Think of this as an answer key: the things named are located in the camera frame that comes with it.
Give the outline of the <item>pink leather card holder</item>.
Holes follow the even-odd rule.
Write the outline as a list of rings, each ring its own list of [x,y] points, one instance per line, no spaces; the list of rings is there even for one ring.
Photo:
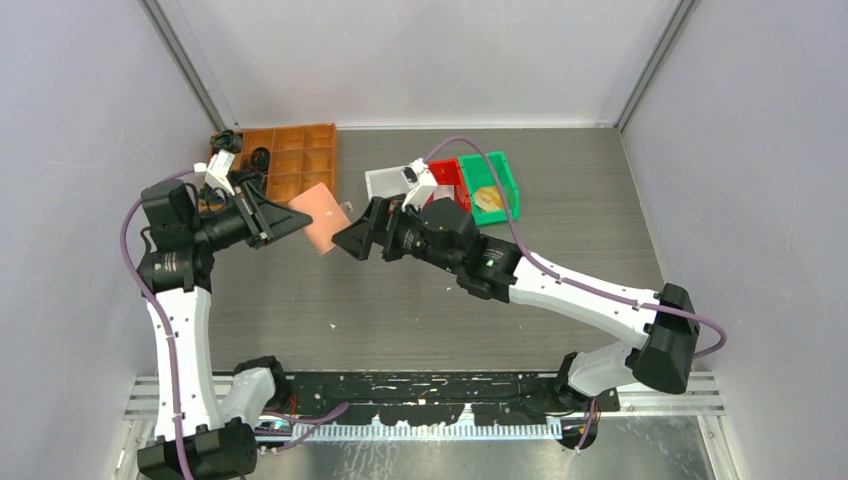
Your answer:
[[[351,225],[346,211],[324,183],[318,183],[300,193],[287,206],[307,214],[312,222],[303,231],[319,255],[327,255],[336,245],[333,236]]]

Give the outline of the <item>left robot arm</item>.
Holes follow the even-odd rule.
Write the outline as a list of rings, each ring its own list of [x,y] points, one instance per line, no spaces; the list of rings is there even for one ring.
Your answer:
[[[147,302],[158,373],[154,440],[139,449],[137,467],[150,479],[241,479],[256,468],[260,415],[285,409],[292,388],[280,362],[262,356],[239,364],[228,393],[217,396],[209,342],[214,256],[239,242],[261,248],[312,219],[271,202],[251,180],[212,212],[199,211],[192,191],[167,179],[137,204],[148,220],[145,252],[129,267]]]

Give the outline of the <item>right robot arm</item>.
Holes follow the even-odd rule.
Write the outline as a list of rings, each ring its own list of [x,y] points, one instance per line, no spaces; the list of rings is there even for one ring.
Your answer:
[[[601,393],[634,382],[667,394],[687,390],[700,329],[682,287],[630,289],[568,270],[482,233],[448,199],[404,209],[399,197],[375,197],[332,241],[358,260],[374,245],[386,262],[411,256],[455,275],[474,297],[541,308],[616,337],[607,347],[564,357],[553,392],[567,410],[586,409]]]

